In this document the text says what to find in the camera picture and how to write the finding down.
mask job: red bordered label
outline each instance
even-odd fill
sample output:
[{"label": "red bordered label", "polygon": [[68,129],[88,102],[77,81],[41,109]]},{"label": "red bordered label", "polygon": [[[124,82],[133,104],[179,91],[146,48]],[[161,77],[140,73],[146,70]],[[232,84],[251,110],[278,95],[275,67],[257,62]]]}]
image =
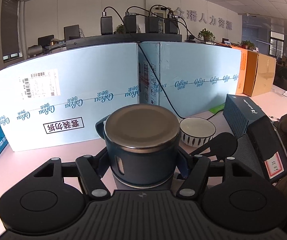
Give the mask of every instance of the red bordered label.
[{"label": "red bordered label", "polygon": [[269,160],[266,160],[264,163],[266,165],[270,179],[285,171],[278,152],[276,152]]}]

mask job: gray cylinder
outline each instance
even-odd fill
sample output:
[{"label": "gray cylinder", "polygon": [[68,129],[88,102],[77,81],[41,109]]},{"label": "gray cylinder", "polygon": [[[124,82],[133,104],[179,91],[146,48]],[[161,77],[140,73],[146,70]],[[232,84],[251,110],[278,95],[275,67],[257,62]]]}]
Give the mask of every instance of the gray cylinder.
[{"label": "gray cylinder", "polygon": [[37,55],[39,53],[42,53],[42,46],[40,45],[33,45],[28,48],[27,50],[29,56]]}]

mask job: table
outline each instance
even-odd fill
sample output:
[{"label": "table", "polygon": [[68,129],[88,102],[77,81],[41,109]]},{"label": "table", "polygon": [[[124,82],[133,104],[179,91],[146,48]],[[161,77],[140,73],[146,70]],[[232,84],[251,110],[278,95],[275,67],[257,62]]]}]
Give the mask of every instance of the table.
[{"label": "table", "polygon": [[[270,92],[252,97],[251,99],[261,107],[266,115],[280,118],[282,115],[287,114],[287,97],[282,95],[283,92],[285,91],[273,86]],[[208,118],[211,115],[212,113],[207,111],[194,116]],[[223,117],[222,112],[210,120],[216,126],[216,135],[222,132],[231,133],[231,129]],[[102,139],[23,152],[13,152],[11,147],[7,145],[0,154],[0,197],[4,192],[52,157],[60,157],[62,162],[72,162],[82,155],[96,155],[105,146],[105,141]],[[180,142],[180,146],[188,153],[195,150],[195,148],[189,147],[183,142]],[[111,193],[116,189],[110,169],[102,181]],[[221,178],[210,178],[209,182],[215,185],[221,182]],[[79,189],[78,180],[76,178],[65,178],[65,183]],[[4,230],[0,220],[0,234],[2,234]]]}]

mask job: white box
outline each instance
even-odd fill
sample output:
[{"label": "white box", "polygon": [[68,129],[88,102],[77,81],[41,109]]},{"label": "white box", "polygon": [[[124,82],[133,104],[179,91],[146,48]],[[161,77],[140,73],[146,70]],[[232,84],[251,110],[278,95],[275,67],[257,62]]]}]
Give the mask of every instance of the white box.
[{"label": "white box", "polygon": [[[182,117],[221,105],[227,94],[235,94],[240,50],[185,42],[143,42],[140,45]],[[174,112],[139,48],[138,59],[139,102],[156,104]]]},{"label": "white box", "polygon": [[66,50],[0,71],[0,124],[13,151],[99,138],[97,121],[136,103],[136,43]]}]

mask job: green paper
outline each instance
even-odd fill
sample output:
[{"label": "green paper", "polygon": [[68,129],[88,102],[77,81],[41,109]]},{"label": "green paper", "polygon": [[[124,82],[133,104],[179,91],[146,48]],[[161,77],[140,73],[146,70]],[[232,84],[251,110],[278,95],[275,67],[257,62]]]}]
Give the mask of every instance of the green paper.
[{"label": "green paper", "polygon": [[223,108],[224,108],[224,103],[220,106],[215,106],[214,108],[209,109],[209,111],[213,114],[216,114],[219,111],[223,110]]}]

